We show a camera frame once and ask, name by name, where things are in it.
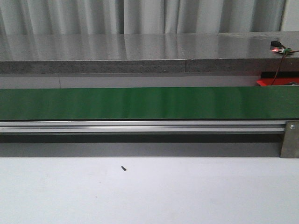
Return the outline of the green conveyor belt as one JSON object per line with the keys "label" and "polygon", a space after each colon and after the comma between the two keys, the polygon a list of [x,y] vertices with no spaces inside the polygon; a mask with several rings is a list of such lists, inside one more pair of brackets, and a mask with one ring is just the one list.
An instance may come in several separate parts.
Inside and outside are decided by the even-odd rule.
{"label": "green conveyor belt", "polygon": [[145,87],[2,89],[1,120],[298,119],[299,89]]}

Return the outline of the red plastic tray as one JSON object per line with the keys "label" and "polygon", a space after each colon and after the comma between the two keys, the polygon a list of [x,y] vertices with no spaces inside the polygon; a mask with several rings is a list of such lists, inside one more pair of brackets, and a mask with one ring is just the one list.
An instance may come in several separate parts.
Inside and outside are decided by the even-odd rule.
{"label": "red plastic tray", "polygon": [[270,85],[293,85],[299,83],[298,77],[283,77],[283,78],[261,78],[256,81],[259,86],[270,86]]}

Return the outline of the small sensor circuit board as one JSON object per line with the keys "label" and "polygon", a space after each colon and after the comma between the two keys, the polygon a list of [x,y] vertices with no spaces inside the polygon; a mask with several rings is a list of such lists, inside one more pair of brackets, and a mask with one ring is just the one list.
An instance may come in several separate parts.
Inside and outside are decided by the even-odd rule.
{"label": "small sensor circuit board", "polygon": [[281,42],[279,41],[271,41],[271,47],[270,50],[275,53],[280,54],[286,54],[286,53],[292,53],[291,48],[285,47]]}

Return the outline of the white curtain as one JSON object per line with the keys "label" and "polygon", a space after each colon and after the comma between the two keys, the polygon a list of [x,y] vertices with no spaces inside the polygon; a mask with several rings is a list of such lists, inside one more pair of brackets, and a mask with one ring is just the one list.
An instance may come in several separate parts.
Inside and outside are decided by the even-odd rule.
{"label": "white curtain", "polygon": [[296,0],[3,0],[3,35],[298,31]]}

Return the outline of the aluminium conveyor frame rail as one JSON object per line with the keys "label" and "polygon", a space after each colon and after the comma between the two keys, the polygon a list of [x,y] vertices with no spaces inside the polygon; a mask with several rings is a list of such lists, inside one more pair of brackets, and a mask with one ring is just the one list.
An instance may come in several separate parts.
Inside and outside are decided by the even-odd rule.
{"label": "aluminium conveyor frame rail", "polygon": [[284,120],[3,121],[1,133],[283,132]]}

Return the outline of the steel conveyor support bracket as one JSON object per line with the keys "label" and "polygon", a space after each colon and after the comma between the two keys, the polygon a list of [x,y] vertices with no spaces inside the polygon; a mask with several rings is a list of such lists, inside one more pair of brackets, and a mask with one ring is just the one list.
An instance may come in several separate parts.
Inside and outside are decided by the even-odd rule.
{"label": "steel conveyor support bracket", "polygon": [[285,125],[280,158],[299,157],[299,122],[288,121]]}

